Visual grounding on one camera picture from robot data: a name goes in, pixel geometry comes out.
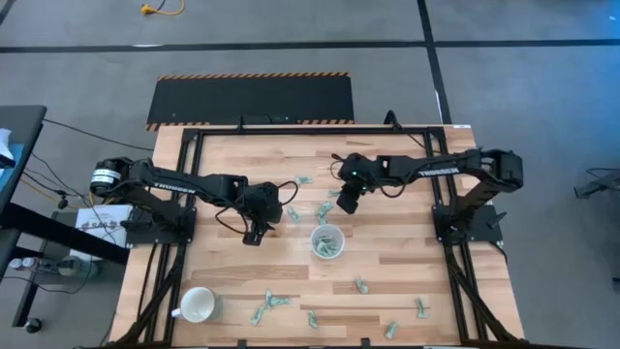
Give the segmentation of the white printed cardboard box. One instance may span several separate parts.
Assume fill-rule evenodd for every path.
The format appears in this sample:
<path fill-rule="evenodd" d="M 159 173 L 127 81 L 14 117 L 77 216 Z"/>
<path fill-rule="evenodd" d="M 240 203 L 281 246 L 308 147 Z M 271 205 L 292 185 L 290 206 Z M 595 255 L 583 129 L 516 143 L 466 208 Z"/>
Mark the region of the white printed cardboard box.
<path fill-rule="evenodd" d="M 90 236 L 125 247 L 127 233 L 121 222 L 129 218 L 132 209 L 129 205 L 81 208 L 75 226 Z"/>

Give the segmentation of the grey power strip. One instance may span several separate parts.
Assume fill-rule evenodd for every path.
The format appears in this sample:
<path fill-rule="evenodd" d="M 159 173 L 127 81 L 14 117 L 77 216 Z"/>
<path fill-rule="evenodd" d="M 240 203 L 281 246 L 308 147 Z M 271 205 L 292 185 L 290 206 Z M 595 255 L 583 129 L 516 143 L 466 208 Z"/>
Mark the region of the grey power strip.
<path fill-rule="evenodd" d="M 13 258 L 9 262 L 9 267 L 14 270 L 59 275 L 75 279 L 91 279 L 96 277 L 100 271 L 95 262 L 82 260 L 73 255 L 66 256 L 60 261 L 40 257 Z"/>

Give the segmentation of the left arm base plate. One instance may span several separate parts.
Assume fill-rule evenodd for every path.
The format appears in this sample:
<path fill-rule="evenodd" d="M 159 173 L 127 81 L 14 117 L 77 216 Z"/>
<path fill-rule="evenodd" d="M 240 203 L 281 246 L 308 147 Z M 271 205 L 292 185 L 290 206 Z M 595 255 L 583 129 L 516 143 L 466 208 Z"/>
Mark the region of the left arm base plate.
<path fill-rule="evenodd" d="M 171 222 L 164 218 L 154 218 L 151 213 L 133 208 L 128 218 L 121 222 L 126 231 L 126 242 L 140 244 L 186 244 L 194 239 L 197 211 L 192 208 L 181 209 L 180 216 Z"/>

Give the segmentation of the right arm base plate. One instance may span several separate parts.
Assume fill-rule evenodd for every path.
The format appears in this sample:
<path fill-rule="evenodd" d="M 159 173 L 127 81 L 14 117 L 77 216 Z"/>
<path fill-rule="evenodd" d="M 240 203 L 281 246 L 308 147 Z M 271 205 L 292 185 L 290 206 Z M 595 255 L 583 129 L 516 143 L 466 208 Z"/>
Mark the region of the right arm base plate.
<path fill-rule="evenodd" d="M 482 206 L 475 211 L 471 220 L 457 222 L 450 217 L 448 206 L 435 206 L 432 209 L 437 240 L 448 245 L 470 241 L 502 241 L 499 222 L 505 216 L 504 212 L 497 213 L 494 206 Z"/>

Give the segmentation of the clear plastic cup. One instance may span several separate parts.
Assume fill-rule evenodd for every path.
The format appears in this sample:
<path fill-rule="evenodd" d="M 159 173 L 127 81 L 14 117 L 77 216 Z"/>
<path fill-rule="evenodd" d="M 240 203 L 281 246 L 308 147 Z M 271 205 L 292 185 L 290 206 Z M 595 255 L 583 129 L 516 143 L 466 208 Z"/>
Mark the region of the clear plastic cup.
<path fill-rule="evenodd" d="M 337 242 L 341 245 L 341 250 L 339 251 L 339 253 L 334 256 L 330 256 L 330 257 L 319 256 L 316 251 L 316 247 L 320 243 L 319 241 L 320 236 L 333 236 L 337 240 Z M 331 224 L 321 225 L 317 227 L 311 234 L 311 247 L 312 247 L 313 252 L 319 258 L 325 259 L 325 260 L 332 260 L 340 256 L 342 252 L 344 251 L 345 242 L 346 241 L 345 241 L 345 236 L 343 232 L 338 227 L 331 225 Z"/>

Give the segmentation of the black hazard-striped floor mat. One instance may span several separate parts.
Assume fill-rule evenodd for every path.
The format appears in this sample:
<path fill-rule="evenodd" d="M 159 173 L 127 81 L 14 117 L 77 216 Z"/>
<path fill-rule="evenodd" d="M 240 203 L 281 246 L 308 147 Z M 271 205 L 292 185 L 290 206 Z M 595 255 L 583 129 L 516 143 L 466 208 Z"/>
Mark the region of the black hazard-striped floor mat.
<path fill-rule="evenodd" d="M 146 129 L 237 125 L 246 114 L 283 114 L 295 124 L 353 124 L 347 72 L 236 73 L 158 77 Z"/>

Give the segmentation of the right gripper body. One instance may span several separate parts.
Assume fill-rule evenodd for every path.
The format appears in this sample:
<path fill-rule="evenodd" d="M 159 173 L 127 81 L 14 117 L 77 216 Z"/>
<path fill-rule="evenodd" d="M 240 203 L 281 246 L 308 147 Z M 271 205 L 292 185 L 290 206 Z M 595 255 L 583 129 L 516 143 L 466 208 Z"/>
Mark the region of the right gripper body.
<path fill-rule="evenodd" d="M 360 153 L 351 153 L 345 158 L 340 157 L 338 162 L 338 178 L 344 182 L 342 193 L 374 192 L 383 185 L 384 170 L 380 156 L 371 160 Z"/>

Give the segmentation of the white crumpled paper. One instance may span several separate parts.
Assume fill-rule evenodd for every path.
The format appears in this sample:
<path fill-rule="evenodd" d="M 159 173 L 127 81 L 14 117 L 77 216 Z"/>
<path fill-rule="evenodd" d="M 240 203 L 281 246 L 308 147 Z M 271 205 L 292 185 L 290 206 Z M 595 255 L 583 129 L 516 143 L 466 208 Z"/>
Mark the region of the white crumpled paper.
<path fill-rule="evenodd" d="M 14 155 L 9 149 L 11 130 L 0 128 L 0 169 L 12 169 L 16 165 Z"/>

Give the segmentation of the black side table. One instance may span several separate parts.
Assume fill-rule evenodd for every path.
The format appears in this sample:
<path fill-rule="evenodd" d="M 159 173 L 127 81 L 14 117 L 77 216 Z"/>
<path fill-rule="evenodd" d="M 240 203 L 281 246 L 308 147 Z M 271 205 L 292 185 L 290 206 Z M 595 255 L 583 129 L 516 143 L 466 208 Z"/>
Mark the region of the black side table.
<path fill-rule="evenodd" d="M 9 262 L 19 257 L 41 257 L 41 251 L 21 248 L 17 242 L 26 234 L 54 242 L 125 266 L 129 250 L 46 217 L 12 202 L 17 184 L 43 130 L 45 106 L 0 106 L 0 128 L 12 131 L 9 149 L 15 158 L 12 169 L 0 169 L 0 284 L 9 277 Z"/>

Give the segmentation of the small black box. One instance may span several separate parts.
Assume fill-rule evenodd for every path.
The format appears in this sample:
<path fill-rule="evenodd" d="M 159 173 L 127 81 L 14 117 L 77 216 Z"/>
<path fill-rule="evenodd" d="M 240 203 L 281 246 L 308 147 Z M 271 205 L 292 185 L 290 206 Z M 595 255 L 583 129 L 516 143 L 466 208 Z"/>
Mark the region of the small black box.
<path fill-rule="evenodd" d="M 295 124 L 295 119 L 283 114 L 246 114 L 239 117 L 238 125 Z"/>

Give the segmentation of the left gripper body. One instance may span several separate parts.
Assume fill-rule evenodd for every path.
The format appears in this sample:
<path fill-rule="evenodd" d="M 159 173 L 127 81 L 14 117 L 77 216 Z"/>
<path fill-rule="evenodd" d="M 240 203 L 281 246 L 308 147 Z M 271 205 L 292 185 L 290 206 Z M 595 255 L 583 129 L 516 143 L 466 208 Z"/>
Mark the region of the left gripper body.
<path fill-rule="evenodd" d="M 242 186 L 235 199 L 236 210 L 255 223 L 280 222 L 283 209 L 279 189 L 272 182 Z"/>

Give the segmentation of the white ceramic mug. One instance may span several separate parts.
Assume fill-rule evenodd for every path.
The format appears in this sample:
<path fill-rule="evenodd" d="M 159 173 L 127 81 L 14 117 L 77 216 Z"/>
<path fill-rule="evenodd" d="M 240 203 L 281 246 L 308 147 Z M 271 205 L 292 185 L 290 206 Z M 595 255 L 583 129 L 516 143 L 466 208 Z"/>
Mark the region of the white ceramic mug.
<path fill-rule="evenodd" d="M 170 316 L 190 323 L 201 323 L 212 317 L 215 308 L 215 294 L 208 288 L 194 287 L 185 293 L 180 306 L 172 310 Z"/>

